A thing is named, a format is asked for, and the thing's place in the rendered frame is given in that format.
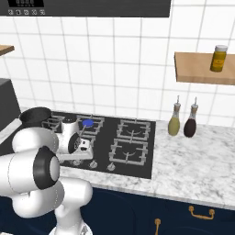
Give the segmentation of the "navy drawer front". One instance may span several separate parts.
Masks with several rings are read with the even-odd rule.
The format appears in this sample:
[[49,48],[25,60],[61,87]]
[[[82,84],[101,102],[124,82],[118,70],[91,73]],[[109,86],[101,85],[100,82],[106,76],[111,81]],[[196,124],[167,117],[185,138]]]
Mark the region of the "navy drawer front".
[[164,235],[235,235],[235,211],[167,201]]

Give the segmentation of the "black range hood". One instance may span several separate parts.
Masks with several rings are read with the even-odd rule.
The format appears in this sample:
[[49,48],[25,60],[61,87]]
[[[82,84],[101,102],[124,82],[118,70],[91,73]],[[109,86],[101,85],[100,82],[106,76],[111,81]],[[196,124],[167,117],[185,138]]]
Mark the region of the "black range hood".
[[168,17],[172,0],[0,0],[0,16]]

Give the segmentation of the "yellow spice jar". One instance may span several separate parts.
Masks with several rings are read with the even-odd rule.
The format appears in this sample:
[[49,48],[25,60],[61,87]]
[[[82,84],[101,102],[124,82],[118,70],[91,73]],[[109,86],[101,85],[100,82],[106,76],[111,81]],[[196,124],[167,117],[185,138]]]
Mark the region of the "yellow spice jar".
[[228,47],[225,45],[217,45],[212,56],[210,70],[212,72],[221,72],[227,56]]

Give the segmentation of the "black gas hob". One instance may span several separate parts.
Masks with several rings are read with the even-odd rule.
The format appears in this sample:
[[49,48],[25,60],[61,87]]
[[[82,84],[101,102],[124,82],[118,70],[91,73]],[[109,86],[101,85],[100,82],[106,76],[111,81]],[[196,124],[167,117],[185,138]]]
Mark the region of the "black gas hob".
[[[84,119],[92,119],[92,127],[83,126]],[[64,167],[115,173],[150,179],[156,123],[154,121],[123,117],[102,117],[89,114],[53,112],[41,126],[54,131],[62,142],[58,153],[91,151],[92,160],[61,161]],[[89,164],[97,162],[91,169]],[[109,172],[113,163],[116,169]]]

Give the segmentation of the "large wooden wall shelf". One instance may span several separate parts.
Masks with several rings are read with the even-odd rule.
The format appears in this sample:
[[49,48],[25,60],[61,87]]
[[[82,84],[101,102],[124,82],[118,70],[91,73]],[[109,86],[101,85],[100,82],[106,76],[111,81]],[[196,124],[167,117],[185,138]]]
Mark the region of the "large wooden wall shelf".
[[176,81],[196,84],[235,85],[235,54],[228,54],[221,72],[212,72],[211,53],[176,52]]

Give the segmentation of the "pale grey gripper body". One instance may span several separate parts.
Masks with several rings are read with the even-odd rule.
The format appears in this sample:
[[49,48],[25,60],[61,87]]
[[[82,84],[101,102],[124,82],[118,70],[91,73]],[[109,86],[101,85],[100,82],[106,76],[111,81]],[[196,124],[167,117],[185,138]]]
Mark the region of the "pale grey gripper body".
[[78,160],[92,160],[93,153],[91,151],[75,151],[69,153],[57,153],[57,157],[60,161],[78,161]]

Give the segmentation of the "small wooden wall shelf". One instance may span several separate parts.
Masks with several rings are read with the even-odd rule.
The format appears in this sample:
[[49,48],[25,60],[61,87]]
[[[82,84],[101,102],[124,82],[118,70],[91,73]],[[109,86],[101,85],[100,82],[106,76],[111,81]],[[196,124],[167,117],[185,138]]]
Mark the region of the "small wooden wall shelf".
[[15,49],[12,45],[0,45],[0,56],[5,55]]

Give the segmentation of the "black cooking pot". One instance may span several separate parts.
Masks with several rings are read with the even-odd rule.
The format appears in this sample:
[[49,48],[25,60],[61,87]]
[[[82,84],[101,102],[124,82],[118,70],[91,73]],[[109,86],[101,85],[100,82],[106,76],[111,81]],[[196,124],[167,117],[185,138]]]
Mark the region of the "black cooking pot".
[[51,110],[44,106],[32,107],[20,114],[24,128],[40,127],[43,121],[51,117]]

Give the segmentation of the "navy cupboard door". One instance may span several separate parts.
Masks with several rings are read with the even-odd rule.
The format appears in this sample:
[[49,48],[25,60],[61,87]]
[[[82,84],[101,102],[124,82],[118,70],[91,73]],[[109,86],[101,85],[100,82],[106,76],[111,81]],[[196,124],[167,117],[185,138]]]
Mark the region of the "navy cupboard door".
[[93,235],[155,235],[156,218],[161,220],[162,235],[163,204],[154,197],[94,188],[82,215]]

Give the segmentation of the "yellow oil bottle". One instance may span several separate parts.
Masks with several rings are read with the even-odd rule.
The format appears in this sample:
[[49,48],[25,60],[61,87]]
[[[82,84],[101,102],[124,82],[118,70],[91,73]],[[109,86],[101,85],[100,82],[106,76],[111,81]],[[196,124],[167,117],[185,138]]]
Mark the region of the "yellow oil bottle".
[[181,104],[176,102],[173,105],[173,114],[168,123],[168,133],[171,136],[176,136],[180,129],[180,120],[179,120],[179,111],[180,111]]

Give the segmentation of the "dark vinegar bottle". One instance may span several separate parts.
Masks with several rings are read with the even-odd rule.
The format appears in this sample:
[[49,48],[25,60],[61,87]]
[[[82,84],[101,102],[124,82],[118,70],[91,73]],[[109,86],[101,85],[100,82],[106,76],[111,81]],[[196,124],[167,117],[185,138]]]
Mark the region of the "dark vinegar bottle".
[[184,135],[187,138],[192,138],[196,133],[196,111],[198,110],[198,104],[191,105],[191,112],[188,120],[185,122]]

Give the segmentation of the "dark grey appliance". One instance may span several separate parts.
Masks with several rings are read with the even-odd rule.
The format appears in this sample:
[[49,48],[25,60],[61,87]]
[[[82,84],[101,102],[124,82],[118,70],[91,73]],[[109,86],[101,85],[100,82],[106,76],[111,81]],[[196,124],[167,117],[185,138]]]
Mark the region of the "dark grey appliance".
[[21,114],[10,79],[0,78],[0,131]]

